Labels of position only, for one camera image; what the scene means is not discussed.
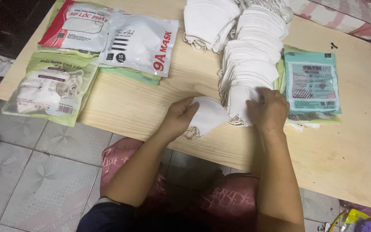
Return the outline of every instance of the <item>light wood tabletop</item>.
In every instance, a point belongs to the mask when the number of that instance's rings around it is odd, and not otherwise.
[[[168,78],[151,86],[99,73],[78,122],[144,141],[157,129],[172,102],[202,95],[219,99],[219,55],[196,51],[183,42],[186,0],[96,2],[131,13],[178,19],[180,26]],[[50,14],[0,84],[0,99],[8,100],[25,76]],[[294,17],[290,35],[283,42],[336,54],[343,111],[341,125],[322,125],[303,133],[285,126],[299,186],[371,207],[371,44],[299,17]],[[331,49],[330,43],[338,49]],[[263,155],[259,143],[252,127],[222,124],[198,141],[180,137],[168,148],[258,175]]]

